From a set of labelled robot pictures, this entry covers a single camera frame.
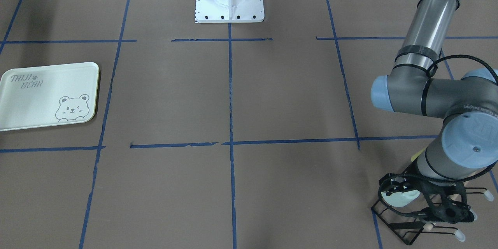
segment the bear face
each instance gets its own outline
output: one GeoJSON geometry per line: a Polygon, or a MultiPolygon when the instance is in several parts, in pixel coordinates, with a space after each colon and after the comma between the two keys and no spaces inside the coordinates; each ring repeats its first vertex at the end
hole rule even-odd
{"type": "Polygon", "coordinates": [[[82,120],[90,112],[88,107],[88,95],[82,95],[79,98],[68,98],[63,96],[59,100],[59,109],[55,113],[55,118],[61,121],[82,120]]]}

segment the bear ear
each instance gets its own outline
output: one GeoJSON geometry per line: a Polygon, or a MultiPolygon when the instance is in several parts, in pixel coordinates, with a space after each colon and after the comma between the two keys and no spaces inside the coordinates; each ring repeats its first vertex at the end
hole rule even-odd
{"type": "Polygon", "coordinates": [[[64,102],[66,102],[67,100],[69,100],[69,98],[67,96],[63,96],[60,100],[59,100],[59,103],[62,104],[64,102]]]}

